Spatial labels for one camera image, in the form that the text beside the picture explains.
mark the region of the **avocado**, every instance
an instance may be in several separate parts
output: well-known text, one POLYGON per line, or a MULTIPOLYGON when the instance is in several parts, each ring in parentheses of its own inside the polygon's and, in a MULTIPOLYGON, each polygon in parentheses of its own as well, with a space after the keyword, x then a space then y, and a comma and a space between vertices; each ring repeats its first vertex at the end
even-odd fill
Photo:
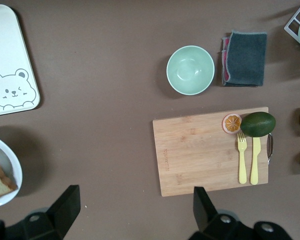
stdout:
POLYGON ((264 111, 248 114, 242 119, 240 128, 242 132, 253 138, 260 138, 271 133, 276 126, 276 119, 264 111))

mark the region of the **green bowl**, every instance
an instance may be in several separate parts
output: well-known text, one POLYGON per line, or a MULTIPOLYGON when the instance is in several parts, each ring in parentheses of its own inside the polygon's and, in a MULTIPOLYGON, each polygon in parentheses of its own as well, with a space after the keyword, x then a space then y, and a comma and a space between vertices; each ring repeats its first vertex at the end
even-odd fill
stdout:
POLYGON ((166 66, 170 85, 178 93, 196 95, 211 84, 215 65, 210 54, 199 46, 184 46, 175 51, 166 66))

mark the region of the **yellow knife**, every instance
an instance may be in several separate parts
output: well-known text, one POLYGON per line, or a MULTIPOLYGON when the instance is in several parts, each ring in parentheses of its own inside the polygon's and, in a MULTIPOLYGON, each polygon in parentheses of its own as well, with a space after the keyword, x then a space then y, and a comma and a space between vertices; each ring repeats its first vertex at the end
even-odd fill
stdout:
POLYGON ((252 168, 250 182, 252 185, 258 183, 258 155, 261 151, 261 144, 259 137, 252 138, 253 153, 252 153, 252 168))

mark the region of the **dish towel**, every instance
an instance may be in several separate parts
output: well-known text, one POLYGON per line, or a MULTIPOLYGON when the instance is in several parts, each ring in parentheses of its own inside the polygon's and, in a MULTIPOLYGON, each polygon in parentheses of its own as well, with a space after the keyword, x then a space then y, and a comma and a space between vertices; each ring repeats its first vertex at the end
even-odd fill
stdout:
POLYGON ((232 31, 222 38, 222 84, 257 87, 264 84, 266 32, 232 31))

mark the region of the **white plate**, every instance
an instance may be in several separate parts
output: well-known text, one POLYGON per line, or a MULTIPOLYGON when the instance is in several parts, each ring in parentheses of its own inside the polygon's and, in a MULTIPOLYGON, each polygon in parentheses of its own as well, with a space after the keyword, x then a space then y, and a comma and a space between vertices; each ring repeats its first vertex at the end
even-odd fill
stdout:
POLYGON ((15 182, 17 189, 0 197, 0 206, 10 202, 19 192, 22 185, 22 169, 15 153, 0 140, 0 166, 4 173, 15 182))
POLYGON ((0 4, 0 115, 34 109, 40 95, 15 12, 0 4))

